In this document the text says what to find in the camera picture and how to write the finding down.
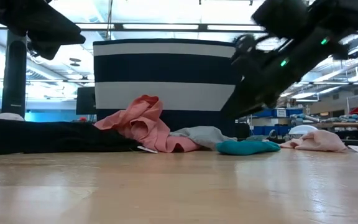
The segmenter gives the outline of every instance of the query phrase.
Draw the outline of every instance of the white cloth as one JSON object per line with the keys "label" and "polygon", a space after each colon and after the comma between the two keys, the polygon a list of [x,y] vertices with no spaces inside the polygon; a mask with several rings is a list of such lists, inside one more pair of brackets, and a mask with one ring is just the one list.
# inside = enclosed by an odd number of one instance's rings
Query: white cloth
{"label": "white cloth", "polygon": [[0,113],[0,119],[7,119],[12,121],[24,121],[24,118],[14,113]]}
{"label": "white cloth", "polygon": [[211,126],[197,126],[194,128],[182,128],[170,133],[171,136],[188,137],[193,142],[210,149],[216,149],[215,145],[223,141],[236,141],[237,138],[224,136],[218,128]]}
{"label": "white cloth", "polygon": [[281,144],[280,147],[324,152],[344,152],[347,149],[337,134],[325,130],[309,132],[300,139],[291,139]]}

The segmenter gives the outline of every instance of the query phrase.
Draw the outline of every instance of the navy and white striped bin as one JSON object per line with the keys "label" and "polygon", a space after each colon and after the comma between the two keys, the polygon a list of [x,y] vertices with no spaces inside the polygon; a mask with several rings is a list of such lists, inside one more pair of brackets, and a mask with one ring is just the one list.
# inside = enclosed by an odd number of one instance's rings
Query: navy and white striped bin
{"label": "navy and white striped bin", "polygon": [[161,119],[172,130],[215,126],[234,135],[234,121],[220,109],[240,77],[230,66],[232,43],[188,39],[126,39],[95,42],[98,119],[141,95],[163,102]]}

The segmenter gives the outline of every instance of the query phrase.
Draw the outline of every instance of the teal cloth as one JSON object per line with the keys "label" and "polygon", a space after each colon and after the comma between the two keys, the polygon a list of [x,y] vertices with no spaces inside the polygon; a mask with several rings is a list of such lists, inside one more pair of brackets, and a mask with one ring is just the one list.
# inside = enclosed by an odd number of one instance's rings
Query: teal cloth
{"label": "teal cloth", "polygon": [[224,141],[218,143],[216,149],[222,154],[248,156],[263,152],[277,152],[280,150],[280,146],[268,141]]}

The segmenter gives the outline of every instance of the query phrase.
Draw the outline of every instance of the pink towel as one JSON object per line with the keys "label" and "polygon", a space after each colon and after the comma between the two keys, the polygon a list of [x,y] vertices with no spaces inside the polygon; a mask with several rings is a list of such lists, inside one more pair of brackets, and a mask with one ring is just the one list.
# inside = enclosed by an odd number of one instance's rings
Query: pink towel
{"label": "pink towel", "polygon": [[186,137],[169,136],[170,129],[160,119],[161,112],[162,102],[157,96],[143,95],[126,110],[98,121],[95,126],[116,129],[126,138],[135,139],[145,147],[160,152],[173,152],[174,149],[190,152],[200,147]]}
{"label": "pink towel", "polygon": [[325,130],[312,131],[300,139],[292,139],[291,141],[283,143],[280,147],[326,152],[342,152],[346,150],[346,146],[338,135]]}

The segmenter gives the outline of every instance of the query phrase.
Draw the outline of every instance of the computer monitor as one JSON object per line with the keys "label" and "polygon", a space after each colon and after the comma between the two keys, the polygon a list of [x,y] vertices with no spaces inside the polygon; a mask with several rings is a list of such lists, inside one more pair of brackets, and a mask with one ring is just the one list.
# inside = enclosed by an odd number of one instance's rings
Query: computer monitor
{"label": "computer monitor", "polygon": [[77,115],[96,114],[94,87],[80,87],[77,90]]}

